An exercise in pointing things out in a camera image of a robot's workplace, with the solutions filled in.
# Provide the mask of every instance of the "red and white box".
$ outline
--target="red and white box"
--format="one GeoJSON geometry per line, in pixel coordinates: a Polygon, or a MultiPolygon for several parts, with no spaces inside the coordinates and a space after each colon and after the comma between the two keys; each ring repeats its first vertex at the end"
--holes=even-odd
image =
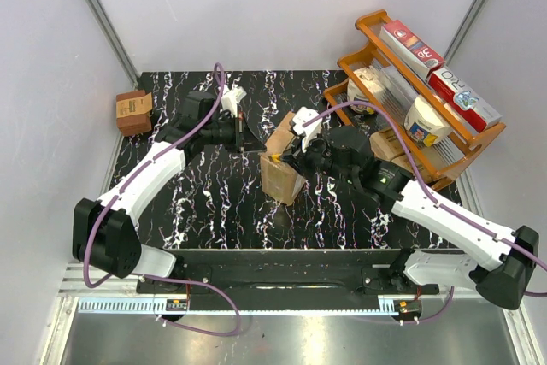
{"type": "Polygon", "coordinates": [[[446,66],[431,74],[429,85],[477,132],[483,132],[502,119],[502,115],[446,66]]]}
{"type": "Polygon", "coordinates": [[[444,65],[444,58],[422,42],[401,21],[385,23],[379,38],[424,81],[427,81],[431,72],[444,65]]]}

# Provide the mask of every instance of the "wall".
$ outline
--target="wall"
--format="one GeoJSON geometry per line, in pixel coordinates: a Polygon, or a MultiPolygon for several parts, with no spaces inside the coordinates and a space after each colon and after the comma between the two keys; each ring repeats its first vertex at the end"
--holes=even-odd
{"type": "Polygon", "coordinates": [[[0,0],[0,351],[38,354],[71,258],[72,212],[96,197],[130,83],[85,0],[0,0]]]}
{"type": "Polygon", "coordinates": [[[336,68],[356,18],[403,19],[443,53],[472,0],[102,0],[140,71],[336,68]]]}
{"type": "MultiPolygon", "coordinates": [[[[452,67],[504,116],[507,129],[471,168],[486,216],[540,232],[539,255],[547,259],[547,93],[543,35],[545,0],[489,0],[456,53],[452,67]]],[[[538,268],[529,289],[547,291],[538,268]]],[[[525,298],[544,356],[545,299],[525,298]]]]}

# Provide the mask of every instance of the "round container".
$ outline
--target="round container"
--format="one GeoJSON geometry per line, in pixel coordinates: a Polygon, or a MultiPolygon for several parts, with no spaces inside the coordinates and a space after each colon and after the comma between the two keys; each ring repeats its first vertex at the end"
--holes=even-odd
{"type": "MultiPolygon", "coordinates": [[[[353,73],[359,78],[359,80],[367,87],[367,89],[373,93],[374,97],[380,102],[383,101],[385,96],[385,88],[382,86],[378,78],[378,70],[374,67],[370,68],[358,68],[353,73]]],[[[348,82],[348,101],[362,101],[368,102],[368,98],[362,94],[361,90],[355,82],[350,79],[348,82]]],[[[373,115],[374,110],[365,106],[350,106],[353,111],[359,114],[373,115]]]]}
{"type": "Polygon", "coordinates": [[[452,132],[450,124],[423,96],[418,96],[404,119],[407,134],[426,147],[440,142],[452,132]]]}

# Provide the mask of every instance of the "black marble table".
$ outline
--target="black marble table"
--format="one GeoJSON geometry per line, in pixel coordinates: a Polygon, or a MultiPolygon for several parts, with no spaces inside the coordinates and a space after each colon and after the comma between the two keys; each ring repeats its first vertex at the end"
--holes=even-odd
{"type": "MultiPolygon", "coordinates": [[[[228,84],[248,93],[242,101],[253,132],[266,141],[288,111],[302,106],[323,110],[322,92],[345,79],[340,71],[263,71],[227,73],[228,84]]],[[[126,138],[115,164],[112,185],[146,154],[162,125],[192,90],[213,90],[212,73],[146,73],[140,88],[153,93],[152,132],[126,138]]],[[[336,115],[323,127],[336,127],[336,115]]],[[[443,195],[459,203],[456,185],[443,195]]],[[[363,249],[439,248],[450,245],[424,227],[364,209],[354,193],[333,179],[308,181],[292,206],[264,195],[257,154],[230,155],[208,147],[169,181],[139,222],[145,244],[167,249],[363,249]]]]}

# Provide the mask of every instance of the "marble tabletop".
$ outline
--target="marble tabletop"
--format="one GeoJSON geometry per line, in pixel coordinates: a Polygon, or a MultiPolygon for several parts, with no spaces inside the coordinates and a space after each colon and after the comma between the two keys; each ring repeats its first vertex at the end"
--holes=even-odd
{"type": "MultiPolygon", "coordinates": [[[[323,110],[322,92],[345,79],[340,71],[228,72],[230,86],[248,93],[243,111],[263,142],[288,111],[323,110]]],[[[139,87],[153,93],[152,132],[125,138],[115,164],[115,185],[146,154],[160,128],[192,90],[212,91],[212,73],[145,73],[139,87]]],[[[336,115],[323,127],[336,127],[336,115]]],[[[456,185],[443,195],[457,203],[456,185]]],[[[143,212],[138,235],[144,244],[167,249],[366,249],[450,247],[410,221],[376,209],[333,179],[307,181],[292,206],[264,195],[257,154],[231,155],[208,147],[171,179],[143,212]]]]}

